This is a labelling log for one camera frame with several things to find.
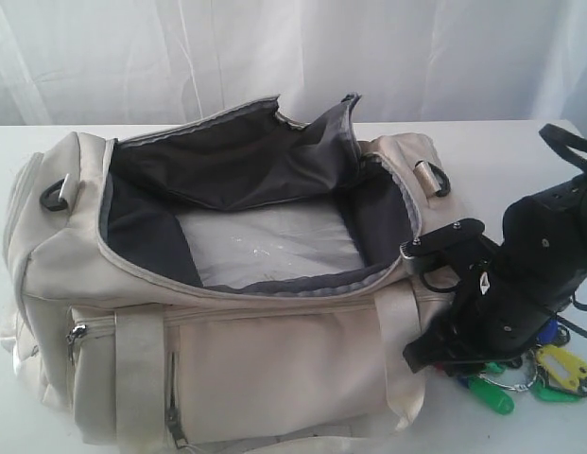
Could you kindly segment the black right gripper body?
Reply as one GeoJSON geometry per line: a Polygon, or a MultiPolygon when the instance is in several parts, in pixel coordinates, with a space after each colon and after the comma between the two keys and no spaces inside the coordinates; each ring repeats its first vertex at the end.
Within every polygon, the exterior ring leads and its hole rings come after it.
{"type": "Polygon", "coordinates": [[[586,278],[586,238],[569,228],[479,236],[445,257],[460,278],[434,356],[445,368],[524,353],[586,278]]]}

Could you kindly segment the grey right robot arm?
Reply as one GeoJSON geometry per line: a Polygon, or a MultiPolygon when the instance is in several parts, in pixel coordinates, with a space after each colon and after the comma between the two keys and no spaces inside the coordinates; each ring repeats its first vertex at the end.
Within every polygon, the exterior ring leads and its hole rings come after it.
{"type": "Polygon", "coordinates": [[[413,372],[508,360],[536,342],[587,278],[587,175],[510,205],[503,241],[463,218],[401,246],[407,269],[453,302],[404,349],[413,372]]]}

